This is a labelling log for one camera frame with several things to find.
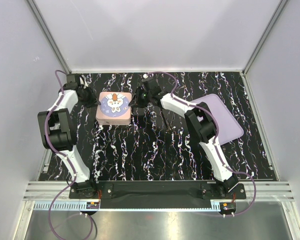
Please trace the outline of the metal tongs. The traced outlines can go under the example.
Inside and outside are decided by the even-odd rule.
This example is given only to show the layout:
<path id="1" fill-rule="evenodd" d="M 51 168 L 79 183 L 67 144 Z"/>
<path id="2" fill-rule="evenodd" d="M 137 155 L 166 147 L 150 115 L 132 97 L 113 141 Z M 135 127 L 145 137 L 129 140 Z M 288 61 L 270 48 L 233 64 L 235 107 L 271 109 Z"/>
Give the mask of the metal tongs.
<path id="1" fill-rule="evenodd" d="M 160 116 L 162 117 L 162 121 L 163 121 L 167 131 L 170 132 L 171 131 L 171 126 L 168 124 L 167 119 L 166 119 L 162 109 L 160 109 Z"/>

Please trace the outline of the silver metal box lid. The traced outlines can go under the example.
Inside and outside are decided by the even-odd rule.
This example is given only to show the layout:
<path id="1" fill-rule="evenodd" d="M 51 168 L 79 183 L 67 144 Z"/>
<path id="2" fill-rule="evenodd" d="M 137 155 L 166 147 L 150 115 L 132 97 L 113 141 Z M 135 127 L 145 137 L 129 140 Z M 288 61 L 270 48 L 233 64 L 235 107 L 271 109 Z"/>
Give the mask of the silver metal box lid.
<path id="1" fill-rule="evenodd" d="M 129 106 L 132 97 L 129 92 L 101 92 L 95 116 L 97 123 L 102 126 L 129 125 L 132 118 L 132 107 Z"/>

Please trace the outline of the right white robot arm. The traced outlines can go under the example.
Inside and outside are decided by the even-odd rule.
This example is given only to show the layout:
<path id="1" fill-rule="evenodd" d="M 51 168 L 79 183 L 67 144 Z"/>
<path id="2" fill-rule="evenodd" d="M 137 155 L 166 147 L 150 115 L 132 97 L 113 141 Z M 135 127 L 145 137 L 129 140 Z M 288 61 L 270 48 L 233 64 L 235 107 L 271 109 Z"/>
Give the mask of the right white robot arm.
<path id="1" fill-rule="evenodd" d="M 233 195 L 239 181 L 222 151 L 219 142 L 220 128 L 208 105 L 205 102 L 191 103 L 173 92 L 162 90 L 153 77 L 142 81 L 129 106 L 145 108 L 149 104 L 184 117 L 190 138 L 199 143 L 211 164 L 218 195 L 225 199 Z"/>

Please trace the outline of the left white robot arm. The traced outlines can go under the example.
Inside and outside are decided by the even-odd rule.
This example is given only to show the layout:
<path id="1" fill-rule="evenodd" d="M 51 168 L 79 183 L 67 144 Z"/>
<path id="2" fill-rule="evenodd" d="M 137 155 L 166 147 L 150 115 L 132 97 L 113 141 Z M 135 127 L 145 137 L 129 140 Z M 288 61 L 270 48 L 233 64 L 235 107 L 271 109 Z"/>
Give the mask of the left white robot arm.
<path id="1" fill-rule="evenodd" d="M 93 198 L 98 186 L 77 149 L 77 128 L 70 116 L 78 103 L 86 109 L 100 104 L 84 75 L 69 74 L 66 83 L 60 84 L 56 101 L 48 110 L 39 112 L 37 119 L 43 146 L 62 160 L 71 175 L 72 197 Z"/>

